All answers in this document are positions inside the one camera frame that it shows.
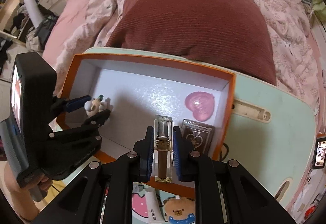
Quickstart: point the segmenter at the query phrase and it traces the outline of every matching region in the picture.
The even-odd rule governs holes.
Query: corduroy pillow
[[[253,0],[125,0],[106,46],[182,56],[276,85],[270,36]]]

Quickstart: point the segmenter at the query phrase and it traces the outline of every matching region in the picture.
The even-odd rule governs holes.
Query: white paper roll
[[[148,187],[145,189],[145,198],[148,212],[148,223],[164,223],[159,202],[156,198],[155,188]]]
[[[44,17],[37,6],[35,0],[24,0],[28,15],[33,23],[33,26],[37,28],[43,21]]]

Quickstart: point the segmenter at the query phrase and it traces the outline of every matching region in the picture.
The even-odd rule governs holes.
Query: white toy figurine
[[[86,110],[86,114],[88,117],[96,115],[97,113],[107,109],[108,103],[102,101],[103,101],[103,95],[100,95],[97,99],[93,99],[85,103],[84,108]]]

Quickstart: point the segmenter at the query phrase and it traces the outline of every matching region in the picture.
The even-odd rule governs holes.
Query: pink heart-shaped object
[[[200,122],[207,121],[214,112],[214,95],[205,92],[194,92],[186,97],[185,105],[192,111],[196,120]]]

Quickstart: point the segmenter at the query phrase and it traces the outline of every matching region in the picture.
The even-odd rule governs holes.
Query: bear plush toy
[[[171,224],[190,224],[195,222],[195,201],[175,196],[164,200],[166,220]]]

